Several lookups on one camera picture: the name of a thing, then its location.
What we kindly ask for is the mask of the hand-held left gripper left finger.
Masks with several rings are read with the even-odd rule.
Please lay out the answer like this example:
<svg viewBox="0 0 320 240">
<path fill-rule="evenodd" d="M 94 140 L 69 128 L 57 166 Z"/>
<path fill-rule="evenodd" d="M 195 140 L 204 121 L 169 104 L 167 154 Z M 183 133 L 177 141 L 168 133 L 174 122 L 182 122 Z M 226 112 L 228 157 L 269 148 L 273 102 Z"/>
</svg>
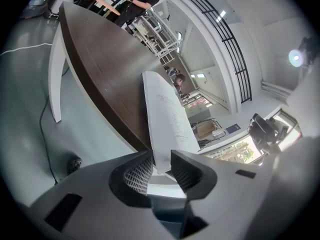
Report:
<svg viewBox="0 0 320 240">
<path fill-rule="evenodd" d="M 42 194 L 30 207 L 55 240 L 177 240 L 175 217 L 154 211 L 147 195 L 153 153 L 143 151 L 81 168 Z"/>
</svg>

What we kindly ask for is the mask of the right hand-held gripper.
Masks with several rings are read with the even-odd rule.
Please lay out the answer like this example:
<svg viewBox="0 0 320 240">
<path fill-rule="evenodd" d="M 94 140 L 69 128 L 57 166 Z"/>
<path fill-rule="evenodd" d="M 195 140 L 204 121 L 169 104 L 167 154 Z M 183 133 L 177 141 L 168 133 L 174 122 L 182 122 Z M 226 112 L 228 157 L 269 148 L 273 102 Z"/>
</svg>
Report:
<svg viewBox="0 0 320 240">
<path fill-rule="evenodd" d="M 287 136 L 288 126 L 273 117 L 263 119 L 259 114 L 256 114 L 256 125 L 256 148 L 269 155 L 281 153 L 279 143 Z"/>
</svg>

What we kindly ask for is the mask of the person's right hand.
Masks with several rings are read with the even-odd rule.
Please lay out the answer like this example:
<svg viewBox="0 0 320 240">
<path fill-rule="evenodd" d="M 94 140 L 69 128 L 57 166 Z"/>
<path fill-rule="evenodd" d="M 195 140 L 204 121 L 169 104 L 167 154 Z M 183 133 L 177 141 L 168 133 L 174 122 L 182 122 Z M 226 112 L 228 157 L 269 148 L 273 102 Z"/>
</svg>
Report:
<svg viewBox="0 0 320 240">
<path fill-rule="evenodd" d="M 257 123 L 255 121 L 251 121 L 247 129 L 250 136 L 255 136 L 258 130 L 259 130 L 259 126 L 257 125 Z"/>
</svg>

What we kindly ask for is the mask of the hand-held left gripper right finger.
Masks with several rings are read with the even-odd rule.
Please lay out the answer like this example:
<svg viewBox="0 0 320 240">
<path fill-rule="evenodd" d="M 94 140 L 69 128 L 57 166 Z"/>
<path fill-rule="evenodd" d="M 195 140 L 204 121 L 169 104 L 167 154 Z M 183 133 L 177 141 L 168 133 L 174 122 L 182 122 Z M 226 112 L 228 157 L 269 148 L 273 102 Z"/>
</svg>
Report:
<svg viewBox="0 0 320 240">
<path fill-rule="evenodd" d="M 186 195 L 184 240 L 247 240 L 273 162 L 242 164 L 173 150 L 171 172 Z"/>
</svg>

